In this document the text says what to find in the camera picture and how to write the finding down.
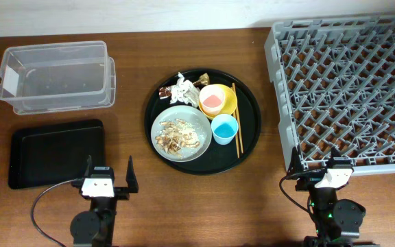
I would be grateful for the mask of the blue cup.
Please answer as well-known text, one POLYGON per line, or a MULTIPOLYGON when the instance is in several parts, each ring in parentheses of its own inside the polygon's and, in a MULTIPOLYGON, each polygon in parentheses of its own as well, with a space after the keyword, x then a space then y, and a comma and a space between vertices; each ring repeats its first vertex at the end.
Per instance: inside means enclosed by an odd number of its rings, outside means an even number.
POLYGON ((228 114, 220 114, 211 122, 214 140, 220 145, 228 145, 239 130, 237 120, 228 114))

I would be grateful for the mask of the yellow bowl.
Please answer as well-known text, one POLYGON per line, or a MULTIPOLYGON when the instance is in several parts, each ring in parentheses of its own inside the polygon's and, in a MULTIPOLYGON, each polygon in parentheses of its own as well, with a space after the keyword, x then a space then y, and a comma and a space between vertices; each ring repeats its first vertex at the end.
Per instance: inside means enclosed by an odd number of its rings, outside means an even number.
POLYGON ((220 114, 228 114, 231 115, 233 113, 233 111, 235 110, 235 95, 232 91, 231 88, 229 88, 228 86, 225 86, 223 84, 212 84, 212 85, 218 85, 220 86, 225 93, 225 100, 224 100, 224 107, 222 108, 222 110, 216 114, 216 115, 207 115, 203 110, 202 110, 202 106, 201 103, 199 101, 199 109, 209 118, 209 119, 214 119, 217 115, 220 114))

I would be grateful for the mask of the brown candy wrapper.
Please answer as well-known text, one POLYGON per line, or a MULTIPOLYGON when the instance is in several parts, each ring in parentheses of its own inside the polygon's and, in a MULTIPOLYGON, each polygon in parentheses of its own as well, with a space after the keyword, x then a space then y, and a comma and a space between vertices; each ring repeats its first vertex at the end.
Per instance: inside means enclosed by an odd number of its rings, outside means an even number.
POLYGON ((160 87, 158 90, 158 96, 160 99, 166 99, 168 97, 171 97, 172 92, 171 92, 171 86, 163 86, 160 87))

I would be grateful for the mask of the white tissue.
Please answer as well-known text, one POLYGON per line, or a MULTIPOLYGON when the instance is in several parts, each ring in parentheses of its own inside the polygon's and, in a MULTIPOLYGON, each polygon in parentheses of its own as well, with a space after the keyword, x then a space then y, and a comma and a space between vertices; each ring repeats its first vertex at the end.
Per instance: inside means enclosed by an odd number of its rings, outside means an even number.
POLYGON ((197 108, 199 104, 200 89, 193 85, 189 80, 178 73, 178 80, 175 85, 170 87, 171 99, 170 104, 182 102, 190 104, 192 107, 197 108))

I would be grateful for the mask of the pink cup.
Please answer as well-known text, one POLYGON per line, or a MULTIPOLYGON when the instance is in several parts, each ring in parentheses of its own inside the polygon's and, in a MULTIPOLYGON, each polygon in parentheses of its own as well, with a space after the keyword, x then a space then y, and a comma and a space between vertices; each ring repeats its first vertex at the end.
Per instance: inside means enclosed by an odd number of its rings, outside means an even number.
POLYGON ((199 101, 207 115, 216 115, 224 107, 225 93, 218 85, 205 86, 200 91, 199 101))

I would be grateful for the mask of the gold candy wrapper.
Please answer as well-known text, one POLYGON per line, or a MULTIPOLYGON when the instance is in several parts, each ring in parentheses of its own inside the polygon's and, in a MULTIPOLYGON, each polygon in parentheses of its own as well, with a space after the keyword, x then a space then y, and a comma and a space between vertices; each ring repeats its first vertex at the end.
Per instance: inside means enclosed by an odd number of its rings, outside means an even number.
POLYGON ((198 86, 208 86, 210 84, 210 78, 209 78, 209 76, 208 76, 208 73, 204 73, 203 75, 201 75, 200 77, 199 77, 199 79, 197 80, 197 81, 195 81, 194 83, 193 83, 193 85, 195 86, 195 87, 198 87, 198 86))

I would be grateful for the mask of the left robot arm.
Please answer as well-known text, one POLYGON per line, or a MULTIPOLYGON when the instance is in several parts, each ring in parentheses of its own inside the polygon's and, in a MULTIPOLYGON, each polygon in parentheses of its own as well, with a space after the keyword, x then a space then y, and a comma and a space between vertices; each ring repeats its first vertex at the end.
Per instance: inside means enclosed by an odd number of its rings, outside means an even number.
POLYGON ((111 167, 95 166, 87 158, 87 168, 81 179, 71 185, 91 202, 90 209, 78 213, 70 225, 74 246, 112 246, 117 215, 117 203, 129 200, 131 193, 139 192, 132 158, 128 159, 125 187, 114 186, 115 175, 111 167))

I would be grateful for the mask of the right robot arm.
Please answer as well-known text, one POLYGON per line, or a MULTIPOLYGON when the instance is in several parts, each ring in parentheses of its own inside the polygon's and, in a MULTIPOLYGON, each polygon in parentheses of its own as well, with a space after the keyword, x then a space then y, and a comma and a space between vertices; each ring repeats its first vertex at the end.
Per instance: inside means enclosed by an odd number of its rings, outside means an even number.
POLYGON ((309 193, 305 207, 287 196, 315 224, 316 235, 306 236, 303 246, 356 246, 353 240, 360 236, 366 208, 352 200, 337 198, 337 191, 348 184, 353 172, 352 161, 335 148, 324 167, 312 170, 303 167, 298 150, 292 149, 287 174, 281 178, 279 187, 283 191, 285 180, 295 180, 296 191, 309 193))

